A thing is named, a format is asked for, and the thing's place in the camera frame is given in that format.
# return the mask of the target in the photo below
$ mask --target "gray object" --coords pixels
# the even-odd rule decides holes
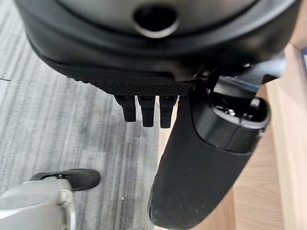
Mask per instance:
[[[75,230],[76,210],[68,180],[29,181],[0,196],[0,229]]]
[[[241,13],[256,0],[60,0],[69,9],[99,25],[138,34],[133,15],[144,6],[165,6],[177,13],[174,34],[206,29]]]

